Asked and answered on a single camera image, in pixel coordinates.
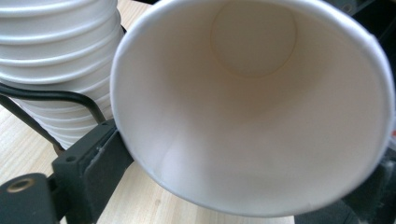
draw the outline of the wooden surface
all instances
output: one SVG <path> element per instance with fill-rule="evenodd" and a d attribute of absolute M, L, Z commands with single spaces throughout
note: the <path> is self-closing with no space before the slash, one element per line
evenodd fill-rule
<path fill-rule="evenodd" d="M 148 7 L 130 0 L 120 0 L 119 10 L 124 27 L 129 28 Z M 55 158 L 50 143 L 0 106 L 0 184 L 28 173 L 50 175 L 50 163 Z M 133 164 L 126 171 L 98 223 L 290 224 L 294 223 L 294 219 L 236 217 L 204 209 L 162 189 L 137 164 Z"/>

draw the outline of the white paper cup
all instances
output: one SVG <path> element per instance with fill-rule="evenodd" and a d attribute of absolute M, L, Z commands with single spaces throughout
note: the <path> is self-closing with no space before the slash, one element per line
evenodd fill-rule
<path fill-rule="evenodd" d="M 103 109 L 103 116 L 105 116 L 106 119 L 113 119 L 113 109 L 111 108 L 111 105 L 108 106 L 107 108 Z"/>
<path fill-rule="evenodd" d="M 63 135 L 57 132 L 54 132 L 52 130 L 48 130 L 48 133 L 53 136 L 55 139 L 59 139 L 63 142 L 69 142 L 69 143 L 76 143 L 82 136 L 69 136 L 69 135 Z"/>
<path fill-rule="evenodd" d="M 101 40 L 67 55 L 37 60 L 0 59 L 0 78 L 21 84 L 53 84 L 82 77 L 92 70 L 98 61 L 113 57 L 123 37 L 120 26 Z"/>
<path fill-rule="evenodd" d="M 0 1 L 0 8 L 41 7 L 55 3 L 59 3 L 59 0 L 2 0 Z"/>
<path fill-rule="evenodd" d="M 85 117 L 68 118 L 68 119 L 67 118 L 55 119 L 51 117 L 38 115 L 37 113 L 32 112 L 27 108 L 24 108 L 24 110 L 30 116 L 32 116 L 32 118 L 37 120 L 38 123 L 46 124 L 52 127 L 76 129 L 76 128 L 88 127 L 97 124 L 96 120 L 91 115 Z"/>
<path fill-rule="evenodd" d="M 43 42 L 29 41 L 30 39 L 27 39 L 24 42 L 8 41 L 7 43 L 1 43 L 0 39 L 0 58 L 19 60 L 43 59 L 85 49 L 105 38 L 116 26 L 120 25 L 120 13 L 117 10 L 115 12 L 114 10 L 109 10 L 103 18 L 87 23 L 90 24 L 88 26 L 89 29 L 74 29 L 66 34 L 55 34 L 52 39 L 47 39 Z"/>
<path fill-rule="evenodd" d="M 117 0 L 66 1 L 40 7 L 0 7 L 2 36 L 24 38 L 60 34 L 117 7 Z"/>
<path fill-rule="evenodd" d="M 69 149 L 71 146 L 74 145 L 74 143 L 68 143 L 68 142 L 60 141 L 60 140 L 58 140 L 58 142 L 61 144 L 61 146 L 62 146 L 64 149 Z"/>
<path fill-rule="evenodd" d="M 157 183 L 249 217 L 348 194 L 383 155 L 394 109 L 375 38 L 316 0 L 161 1 L 123 38 L 110 92 Z"/>
<path fill-rule="evenodd" d="M 99 108 L 104 113 L 105 118 L 107 119 L 109 119 L 109 117 L 108 117 L 108 112 L 106 112 L 106 110 L 111 106 L 108 97 L 109 95 L 106 95 L 104 97 L 101 97 L 100 100 L 96 101 Z M 80 120 L 92 119 L 91 112 L 82 105 L 50 109 L 44 106 L 39 107 L 39 106 L 29 105 L 29 103 L 24 101 L 18 101 L 18 103 L 22 106 L 22 108 L 25 111 L 30 113 L 35 119 L 42 119 L 44 122 L 47 122 L 48 125 L 56 124 L 54 126 L 63 127 L 62 125 L 64 125 L 64 123 L 70 121 L 71 119 L 80 119 Z"/>
<path fill-rule="evenodd" d="M 100 107 L 106 108 L 110 105 L 110 94 L 104 95 L 99 99 L 93 99 Z M 74 112 L 78 112 L 78 114 L 74 114 L 72 117 L 84 117 L 81 116 L 82 110 L 86 110 L 86 108 L 82 105 L 78 105 L 75 103 L 69 102 L 58 102 L 58 101 L 26 101 L 26 100 L 16 100 L 16 102 L 22 106 L 27 107 L 29 110 L 32 110 L 38 114 L 70 114 Z"/>
<path fill-rule="evenodd" d="M 86 74 L 82 77 L 78 77 L 76 79 L 60 82 L 55 84 L 47 84 L 47 85 L 28 85 L 28 84 L 20 84 L 15 82 L 10 82 L 6 80 L 1 80 L 0 82 L 14 88 L 19 88 L 23 90 L 30 91 L 73 91 L 83 93 L 85 95 L 90 96 L 93 99 L 97 99 L 99 97 L 93 96 L 91 93 L 100 94 L 100 96 L 106 95 L 109 93 L 108 85 L 111 71 L 112 58 L 108 57 L 107 62 L 104 61 L 99 63 L 100 67 L 96 68 L 96 70 Z M 103 88 L 104 85 L 107 85 L 106 91 L 97 90 L 98 88 Z"/>
<path fill-rule="evenodd" d="M 67 135 L 67 136 L 73 136 L 77 138 L 81 138 L 84 136 L 86 133 L 88 133 L 90 130 L 92 130 L 94 127 L 96 127 L 97 124 L 93 124 L 91 126 L 81 126 L 81 127 L 75 127 L 75 128 L 63 128 L 63 127 L 56 127 L 56 126 L 50 126 L 46 123 L 39 123 L 41 127 L 43 127 L 47 131 L 51 131 L 53 133 L 58 133 L 60 135 Z"/>

